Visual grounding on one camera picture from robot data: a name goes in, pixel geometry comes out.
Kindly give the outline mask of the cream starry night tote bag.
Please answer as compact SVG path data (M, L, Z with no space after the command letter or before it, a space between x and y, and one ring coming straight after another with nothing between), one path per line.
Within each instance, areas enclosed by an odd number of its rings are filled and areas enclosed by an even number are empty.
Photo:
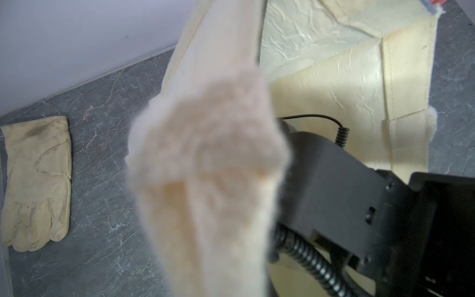
M128 137L127 184L174 297L263 297L297 159L278 122L326 113L348 155L404 183L428 170L440 5L198 1Z

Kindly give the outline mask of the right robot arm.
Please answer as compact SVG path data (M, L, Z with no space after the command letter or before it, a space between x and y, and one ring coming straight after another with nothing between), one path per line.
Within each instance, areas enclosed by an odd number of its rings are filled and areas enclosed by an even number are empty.
M273 234L333 297L363 297L345 271L373 280L378 297L475 294L475 181L413 173L404 183L335 141L280 121L293 154Z

